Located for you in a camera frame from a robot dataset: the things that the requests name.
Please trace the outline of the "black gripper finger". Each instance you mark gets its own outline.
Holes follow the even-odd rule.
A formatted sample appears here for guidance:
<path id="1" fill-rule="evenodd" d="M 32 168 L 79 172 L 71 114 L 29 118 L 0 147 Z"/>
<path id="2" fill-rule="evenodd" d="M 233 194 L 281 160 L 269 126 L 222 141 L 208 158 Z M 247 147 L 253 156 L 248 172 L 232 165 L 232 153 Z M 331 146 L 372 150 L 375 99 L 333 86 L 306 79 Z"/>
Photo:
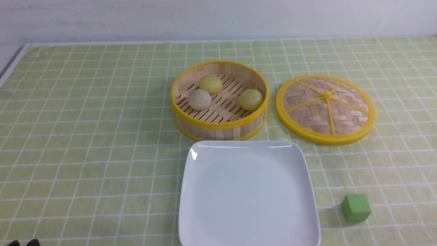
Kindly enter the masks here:
<path id="1" fill-rule="evenodd" d="M 41 246 L 41 244 L 38 239 L 32 239 L 26 244 L 26 246 Z"/>

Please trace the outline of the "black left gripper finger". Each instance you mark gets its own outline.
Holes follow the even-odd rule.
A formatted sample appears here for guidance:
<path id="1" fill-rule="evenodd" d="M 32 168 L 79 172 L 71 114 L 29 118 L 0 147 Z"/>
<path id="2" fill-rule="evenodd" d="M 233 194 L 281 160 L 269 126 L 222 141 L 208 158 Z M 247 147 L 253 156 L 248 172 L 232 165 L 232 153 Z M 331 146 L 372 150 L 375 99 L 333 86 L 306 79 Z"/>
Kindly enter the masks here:
<path id="1" fill-rule="evenodd" d="M 8 246 L 20 246 L 20 242 L 18 240 L 14 240 L 8 244 Z"/>

